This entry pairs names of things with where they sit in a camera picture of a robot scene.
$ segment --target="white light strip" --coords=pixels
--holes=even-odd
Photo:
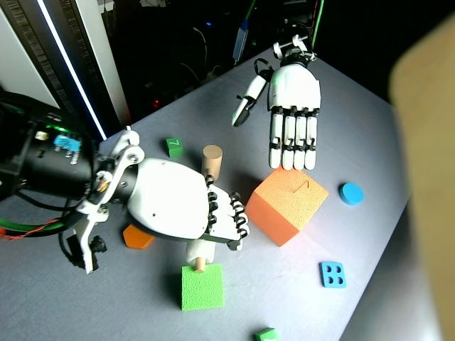
[[[105,140],[106,134],[102,130],[101,124],[98,121],[97,115],[93,111],[92,105],[90,104],[87,95],[85,94],[84,88],[82,87],[82,84],[80,84],[79,78],[76,75],[76,71],[73,68],[73,64],[71,64],[70,58],[68,57],[68,54],[65,51],[65,48],[63,47],[62,41],[60,40],[60,37],[58,36],[57,30],[55,29],[54,23],[52,22],[52,19],[50,18],[48,9],[46,8],[46,5],[44,4],[43,0],[36,0],[38,2],[38,5],[40,6],[41,12],[43,12],[44,19],[48,23],[50,32],[52,33],[52,36],[54,37],[55,42],[57,43],[58,49],[60,50],[60,53],[63,56],[63,59],[65,60],[66,66],[68,66],[68,69],[70,71],[71,76],[73,76],[74,83],[76,83],[77,88],[79,89],[79,93],[84,99],[85,105],[88,108],[88,111],[92,115],[93,121],[95,122],[95,125],[97,126],[98,130],[100,131],[101,137],[103,140]]]

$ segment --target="table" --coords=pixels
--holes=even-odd
[[[277,66],[271,51],[260,57]],[[98,226],[108,251],[86,276],[61,254],[56,236],[0,243],[0,340],[251,340],[266,327],[284,341],[338,340],[375,270],[408,200],[402,150],[392,107],[318,60],[321,81],[316,168],[309,175],[331,194],[306,228],[278,248],[253,224],[242,251],[219,245],[224,308],[182,312],[180,273],[186,245],[157,239],[145,251],[125,247],[127,222],[113,205]],[[272,171],[268,166],[267,96],[248,121],[230,125],[255,76],[252,60],[146,117],[133,129],[149,157],[167,158],[163,141],[179,136],[180,162],[200,169],[207,144],[223,148],[218,184],[246,202]],[[109,150],[115,136],[102,145]],[[364,190],[357,207],[338,196],[341,183]],[[43,222],[55,213],[9,198],[0,216]],[[347,288],[321,285],[319,263],[343,263]]]

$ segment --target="orange foam block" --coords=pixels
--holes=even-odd
[[[155,237],[138,229],[132,224],[123,231],[123,237],[125,239],[125,244],[128,247],[140,250],[147,248],[155,239]]]
[[[246,213],[279,247],[313,217],[328,191],[301,170],[278,168],[253,192]]]

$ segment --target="light green block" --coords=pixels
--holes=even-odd
[[[180,158],[183,155],[183,144],[180,138],[170,137],[166,139],[166,145],[171,158]]]
[[[205,272],[197,273],[194,266],[182,266],[182,310],[223,307],[223,266],[205,265]]]
[[[257,341],[279,341],[278,332],[274,328],[267,328],[255,334]]]

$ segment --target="orange cube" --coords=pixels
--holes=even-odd
[[[327,196],[328,191],[301,170],[280,167],[255,189],[246,213],[280,247],[308,223]]]
[[[138,229],[132,224],[123,231],[123,237],[128,247],[140,250],[146,249],[155,239],[154,236]]]

